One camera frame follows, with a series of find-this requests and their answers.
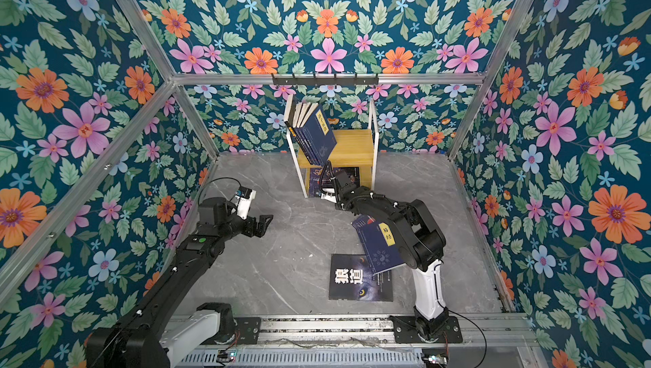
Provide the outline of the dark illustrated cover book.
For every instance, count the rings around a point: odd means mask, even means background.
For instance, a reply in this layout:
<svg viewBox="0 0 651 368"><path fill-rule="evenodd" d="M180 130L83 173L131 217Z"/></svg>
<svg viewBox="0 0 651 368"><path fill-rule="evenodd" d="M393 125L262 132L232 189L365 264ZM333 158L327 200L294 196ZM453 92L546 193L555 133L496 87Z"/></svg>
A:
<svg viewBox="0 0 651 368"><path fill-rule="evenodd" d="M327 169L325 176L321 176L322 168L310 168L307 172L308 182L306 183L309 198L320 198L322 192L334 193L334 175L345 172L356 186L360 185L358 167L333 167Z"/></svg>

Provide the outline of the navy book yellow label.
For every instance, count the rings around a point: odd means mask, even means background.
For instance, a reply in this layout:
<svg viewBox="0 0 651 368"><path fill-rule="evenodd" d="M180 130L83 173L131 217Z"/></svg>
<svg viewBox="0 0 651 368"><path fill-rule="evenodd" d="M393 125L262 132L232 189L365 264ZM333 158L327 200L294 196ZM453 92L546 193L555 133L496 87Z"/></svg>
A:
<svg viewBox="0 0 651 368"><path fill-rule="evenodd" d="M299 147L303 151L304 156L306 157L307 160L310 160L308 147L305 143L302 132L299 130L299 115L302 108L302 104L301 103L295 103L295 104L296 106L295 106L294 117L293 117L293 126L294 126L295 133L297 135L296 139L298 141Z"/></svg>

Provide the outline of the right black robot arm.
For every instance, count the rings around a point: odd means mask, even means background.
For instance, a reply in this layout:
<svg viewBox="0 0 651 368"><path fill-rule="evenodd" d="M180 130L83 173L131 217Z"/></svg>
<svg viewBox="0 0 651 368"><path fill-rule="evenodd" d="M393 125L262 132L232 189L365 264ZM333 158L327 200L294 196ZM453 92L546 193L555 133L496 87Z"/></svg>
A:
<svg viewBox="0 0 651 368"><path fill-rule="evenodd" d="M344 171L332 178L327 199L356 216L356 230L374 273L399 266L412 269L415 284L415 330L432 342L442 335L449 308L442 292L442 258L446 238L424 202L393 200L356 186Z"/></svg>

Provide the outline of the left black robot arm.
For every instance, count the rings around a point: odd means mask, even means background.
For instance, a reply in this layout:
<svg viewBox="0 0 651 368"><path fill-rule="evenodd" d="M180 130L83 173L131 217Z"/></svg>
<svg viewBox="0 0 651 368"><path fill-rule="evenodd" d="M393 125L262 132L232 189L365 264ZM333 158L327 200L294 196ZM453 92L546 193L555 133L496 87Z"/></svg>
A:
<svg viewBox="0 0 651 368"><path fill-rule="evenodd" d="M164 329L194 283L223 254L225 243L238 235L264 237L273 215L237 213L225 198L207 198L199 205L194 232L179 245L173 261L142 300L110 328L89 337L89 367L171 367L170 346L160 343Z"/></svg>

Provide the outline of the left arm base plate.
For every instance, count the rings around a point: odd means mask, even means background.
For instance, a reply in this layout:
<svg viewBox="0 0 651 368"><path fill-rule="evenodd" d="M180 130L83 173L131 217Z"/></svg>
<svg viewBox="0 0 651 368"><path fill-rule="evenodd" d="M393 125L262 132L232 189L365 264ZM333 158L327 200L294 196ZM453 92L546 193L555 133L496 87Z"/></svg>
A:
<svg viewBox="0 0 651 368"><path fill-rule="evenodd" d="M209 345L234 346L257 344L262 319L259 317L236 317L226 320L215 336L207 340Z"/></svg>

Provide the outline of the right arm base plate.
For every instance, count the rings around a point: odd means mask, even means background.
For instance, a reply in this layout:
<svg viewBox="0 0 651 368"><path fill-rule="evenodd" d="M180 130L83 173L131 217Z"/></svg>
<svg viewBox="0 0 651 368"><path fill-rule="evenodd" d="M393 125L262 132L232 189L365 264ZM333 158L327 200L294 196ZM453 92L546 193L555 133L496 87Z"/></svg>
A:
<svg viewBox="0 0 651 368"><path fill-rule="evenodd" d="M390 315L394 341L397 344L461 344L463 335L456 317L449 317L442 328L430 339L422 337L413 316Z"/></svg>

